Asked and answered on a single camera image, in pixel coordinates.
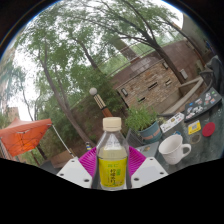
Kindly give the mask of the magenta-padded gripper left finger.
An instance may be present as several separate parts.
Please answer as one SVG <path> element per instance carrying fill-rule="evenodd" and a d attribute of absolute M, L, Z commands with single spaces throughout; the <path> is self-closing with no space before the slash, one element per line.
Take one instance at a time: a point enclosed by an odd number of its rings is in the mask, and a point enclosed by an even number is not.
<path fill-rule="evenodd" d="M 99 189 L 96 149 L 89 150 L 80 158 L 70 159 L 57 175 L 83 188 Z"/>

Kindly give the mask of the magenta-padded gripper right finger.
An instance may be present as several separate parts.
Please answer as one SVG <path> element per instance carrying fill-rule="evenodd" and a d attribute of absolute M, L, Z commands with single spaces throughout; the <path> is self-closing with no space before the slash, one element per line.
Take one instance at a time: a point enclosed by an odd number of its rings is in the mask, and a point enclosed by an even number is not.
<path fill-rule="evenodd" d="M 145 157 L 133 147 L 129 147 L 127 188 L 140 188 L 157 181 L 168 173 L 154 157 Z"/>

